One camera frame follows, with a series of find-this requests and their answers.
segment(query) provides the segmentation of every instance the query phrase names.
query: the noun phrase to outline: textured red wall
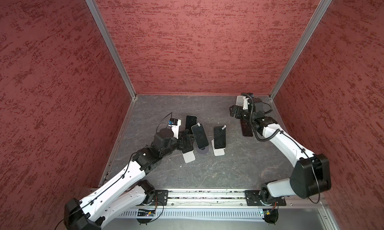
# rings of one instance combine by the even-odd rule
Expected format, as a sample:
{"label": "textured red wall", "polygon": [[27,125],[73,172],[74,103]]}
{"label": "textured red wall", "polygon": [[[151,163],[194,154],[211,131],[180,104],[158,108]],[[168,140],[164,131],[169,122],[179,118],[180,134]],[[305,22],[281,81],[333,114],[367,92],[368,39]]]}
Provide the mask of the textured red wall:
{"label": "textured red wall", "polygon": [[278,92],[287,130],[331,161],[342,229],[384,226],[384,0],[333,0]]}
{"label": "textured red wall", "polygon": [[320,0],[96,0],[137,93],[269,94]]}
{"label": "textured red wall", "polygon": [[130,102],[84,0],[0,0],[0,228],[98,185]]}

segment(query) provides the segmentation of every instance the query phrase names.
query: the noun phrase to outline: gray table surface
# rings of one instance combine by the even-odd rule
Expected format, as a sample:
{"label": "gray table surface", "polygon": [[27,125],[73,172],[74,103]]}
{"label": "gray table surface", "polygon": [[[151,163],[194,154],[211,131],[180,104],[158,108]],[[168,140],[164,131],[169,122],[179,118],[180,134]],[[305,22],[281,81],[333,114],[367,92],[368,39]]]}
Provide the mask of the gray table surface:
{"label": "gray table surface", "polygon": [[[261,97],[268,103],[267,97]],[[185,117],[197,116],[203,123],[209,145],[207,154],[195,150],[196,160],[185,163],[182,153],[175,150],[163,158],[161,165],[151,171],[147,179],[155,188],[259,188],[261,183],[284,179],[293,167],[270,141],[259,142],[255,137],[243,137],[240,120],[230,117],[229,107],[236,97],[139,95],[132,117],[113,162],[111,176],[116,175],[129,161],[133,152],[150,145],[158,123],[169,112],[180,119],[180,131],[185,129]],[[268,116],[281,122],[276,111]],[[211,140],[215,126],[226,125],[225,155],[214,156]],[[159,129],[166,127],[166,122]]]}

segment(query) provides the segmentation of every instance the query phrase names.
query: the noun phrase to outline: dark red side wall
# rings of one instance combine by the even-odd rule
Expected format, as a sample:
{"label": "dark red side wall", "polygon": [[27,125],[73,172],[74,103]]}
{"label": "dark red side wall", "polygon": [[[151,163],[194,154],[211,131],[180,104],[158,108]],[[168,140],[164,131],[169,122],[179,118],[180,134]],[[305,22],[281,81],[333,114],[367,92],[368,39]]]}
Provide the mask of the dark red side wall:
{"label": "dark red side wall", "polygon": [[84,0],[0,0],[0,228],[97,186],[130,96]]}
{"label": "dark red side wall", "polygon": [[137,93],[269,94],[320,0],[96,0]]}
{"label": "dark red side wall", "polygon": [[384,226],[384,0],[333,0],[278,92],[287,130],[331,161],[342,229]]}

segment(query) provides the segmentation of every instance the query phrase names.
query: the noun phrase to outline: black smartphone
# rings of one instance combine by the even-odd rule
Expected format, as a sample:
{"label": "black smartphone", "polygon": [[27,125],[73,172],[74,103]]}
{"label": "black smartphone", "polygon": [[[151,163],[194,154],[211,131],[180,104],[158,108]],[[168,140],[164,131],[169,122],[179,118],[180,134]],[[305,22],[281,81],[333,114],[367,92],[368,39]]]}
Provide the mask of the black smartphone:
{"label": "black smartphone", "polygon": [[187,115],[185,119],[185,129],[189,130],[190,134],[192,134],[191,127],[197,124],[197,117],[192,115]]}
{"label": "black smartphone", "polygon": [[208,143],[207,135],[205,134],[205,131],[204,131],[203,124],[198,123],[192,126],[191,128],[192,128],[192,133],[195,135],[197,147],[199,147],[199,149],[202,149],[208,146],[209,143]]}
{"label": "black smartphone", "polygon": [[214,127],[214,144],[215,149],[225,148],[225,130],[224,126]]}
{"label": "black smartphone", "polygon": [[240,124],[243,137],[253,137],[252,128],[249,126],[249,123],[244,119],[240,119]]}

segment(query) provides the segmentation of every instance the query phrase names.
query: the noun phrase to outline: smartphone screen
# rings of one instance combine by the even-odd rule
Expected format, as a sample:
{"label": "smartphone screen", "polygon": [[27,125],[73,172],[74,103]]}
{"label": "smartphone screen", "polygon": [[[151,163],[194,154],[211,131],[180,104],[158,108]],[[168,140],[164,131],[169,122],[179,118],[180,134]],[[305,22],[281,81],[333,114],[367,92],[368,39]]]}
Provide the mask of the smartphone screen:
{"label": "smartphone screen", "polygon": [[202,148],[208,146],[209,143],[208,143],[208,139],[207,139],[207,136],[205,134],[205,131],[204,131],[203,124],[199,123],[199,124],[192,126],[191,128],[192,128],[193,134],[195,135],[197,147],[199,147],[199,149],[202,149]]}
{"label": "smartphone screen", "polygon": [[215,149],[225,148],[225,130],[224,126],[214,127],[214,144]]}
{"label": "smartphone screen", "polygon": [[252,129],[251,126],[249,126],[249,123],[244,119],[240,119],[240,124],[243,137],[253,137]]}
{"label": "smartphone screen", "polygon": [[185,129],[188,129],[189,132],[192,134],[192,126],[195,126],[197,124],[197,117],[187,115],[187,118],[185,119]]}

